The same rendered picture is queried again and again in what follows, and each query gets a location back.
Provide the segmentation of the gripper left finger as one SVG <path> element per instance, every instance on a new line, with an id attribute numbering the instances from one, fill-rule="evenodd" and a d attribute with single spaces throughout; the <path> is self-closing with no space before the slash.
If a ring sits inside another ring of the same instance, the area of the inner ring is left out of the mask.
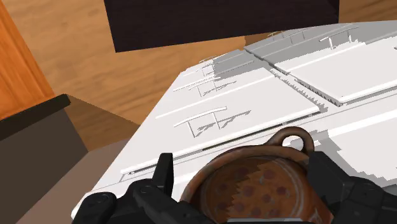
<path id="1" fill-rule="evenodd" d="M 215 224 L 186 201 L 172 197 L 172 153 L 162 153 L 152 178 L 132 182 L 120 198 L 97 192 L 81 203 L 71 224 Z"/>

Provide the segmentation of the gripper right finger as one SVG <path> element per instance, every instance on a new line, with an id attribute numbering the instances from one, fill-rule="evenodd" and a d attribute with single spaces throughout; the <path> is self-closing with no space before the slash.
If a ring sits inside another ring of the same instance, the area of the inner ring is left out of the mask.
<path id="1" fill-rule="evenodd" d="M 309 154 L 307 179 L 332 213 L 331 224 L 397 224 L 397 195 L 348 175 L 324 152 Z"/>

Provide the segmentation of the dark brown cabinet black top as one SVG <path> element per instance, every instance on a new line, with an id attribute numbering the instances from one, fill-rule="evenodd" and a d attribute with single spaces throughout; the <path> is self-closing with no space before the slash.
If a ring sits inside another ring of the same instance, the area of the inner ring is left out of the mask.
<path id="1" fill-rule="evenodd" d="M 0 120 L 0 224 L 16 224 L 87 154 L 67 94 Z"/>

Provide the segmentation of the white chest of drawers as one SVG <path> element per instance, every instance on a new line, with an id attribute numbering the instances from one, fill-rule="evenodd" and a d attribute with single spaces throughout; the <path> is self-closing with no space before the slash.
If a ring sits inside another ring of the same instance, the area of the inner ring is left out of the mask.
<path id="1" fill-rule="evenodd" d="M 174 155 L 173 197 L 215 156 L 300 126 L 345 172 L 397 187 L 397 20 L 284 31 L 181 72 L 94 192 Z"/>

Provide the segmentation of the orange wooden door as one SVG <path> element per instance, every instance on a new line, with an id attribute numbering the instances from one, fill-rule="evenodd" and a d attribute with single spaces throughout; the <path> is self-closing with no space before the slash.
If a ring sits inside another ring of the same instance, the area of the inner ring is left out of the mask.
<path id="1" fill-rule="evenodd" d="M 55 97 L 0 0 L 0 120 Z"/>

